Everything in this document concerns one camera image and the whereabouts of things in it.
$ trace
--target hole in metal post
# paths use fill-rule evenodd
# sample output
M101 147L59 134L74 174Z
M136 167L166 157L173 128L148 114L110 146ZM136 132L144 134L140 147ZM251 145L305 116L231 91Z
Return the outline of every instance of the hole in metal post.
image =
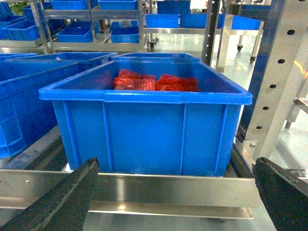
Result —
M293 34L295 34L295 30L288 30L287 34L288 35L293 35Z

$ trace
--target metal shelf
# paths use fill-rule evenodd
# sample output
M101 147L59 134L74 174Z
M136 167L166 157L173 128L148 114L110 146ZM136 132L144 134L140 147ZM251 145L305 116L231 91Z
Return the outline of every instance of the metal shelf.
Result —
M55 51L139 51L139 43L103 42L58 42L54 41Z
M17 40L0 40L0 47L2 48L38 48L44 44L42 38L34 41L17 41Z
M205 29L201 28L143 28L144 33L157 33L157 34L190 34L190 35L203 35ZM216 34L220 34L220 29L216 30Z
M91 15L93 20L99 19L139 19L139 10L130 11L111 11L101 10L100 6L92 9Z
M47 19L81 19L90 20L89 10L44 10Z

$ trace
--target blue plastic crate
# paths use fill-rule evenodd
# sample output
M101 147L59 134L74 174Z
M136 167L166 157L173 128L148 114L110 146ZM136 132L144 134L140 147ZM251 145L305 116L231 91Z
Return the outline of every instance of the blue plastic crate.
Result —
M113 43L139 43L139 29L138 27L113 29L110 37Z
M49 27L49 30L50 32L53 32L61 27L64 26L64 22L62 19L50 19L48 20L48 27ZM46 28L46 25L43 24L43 27L44 27L44 31L45 31L45 34L47 34L47 28Z
M196 77L201 92L112 90L125 68ZM111 61L40 89L52 100L72 169L98 157L100 171L223 176L241 105L252 95L203 63Z
M87 10L87 0L51 0L50 3L55 10ZM91 7L97 6L97 0L91 0Z
M232 30L259 30L261 21L240 16L233 16Z
M34 22L21 21L6 27L2 30L6 32L9 40L33 41L39 38L39 32Z
M2 30L3 27L25 20L24 16L7 15L0 17L0 39L6 39L7 35Z
M7 2L0 2L0 16L12 15L12 11Z
M225 15L221 13L218 16L217 29L222 29L224 24L225 24Z
M24 61L39 60L63 60L79 63L81 70L88 70L99 66L111 60L111 57L116 56L117 53L112 52L63 52L55 54L44 54L33 57L21 58Z
M206 13L194 13L194 14L182 14L180 20L181 27L188 28L205 28L207 22ZM225 15L220 14L218 16L217 29L223 28L225 22Z
M66 27L57 33L59 42L92 42L91 28L88 27Z
M37 56L36 53L0 53L0 60L5 61L8 59L14 59L14 58L25 58L30 56Z
M91 29L91 22L84 22L84 21L73 21L67 27L86 27ZM94 23L95 32L99 33L100 28L98 22Z
M57 124L38 90L79 72L71 62L0 62L0 158L19 153Z
M41 19L41 21L44 22L43 12L42 12L42 9L40 8L40 4L38 3L37 6L38 6L38 13L39 13L40 19ZM43 2L43 7L44 7L45 10L51 9L51 3L50 2ZM25 13L25 16L27 17L27 20L34 21L31 6L25 6L25 7L22 8L22 10Z
M158 14L189 14L191 13L191 1L165 0L157 2Z
M146 27L149 28L178 28L179 15L176 14L147 14Z
M206 26L206 13L182 14L180 17L181 27L205 28Z
M138 21L131 21L131 27L138 27ZM120 23L119 22L113 22L110 26L110 29L118 29L121 28Z
M129 53L118 56L113 56L112 60L123 60L123 61L138 61L138 62L180 62L180 63L191 63L200 62L200 58L194 57L191 54L186 53Z
M101 10L137 10L137 0L98 0Z

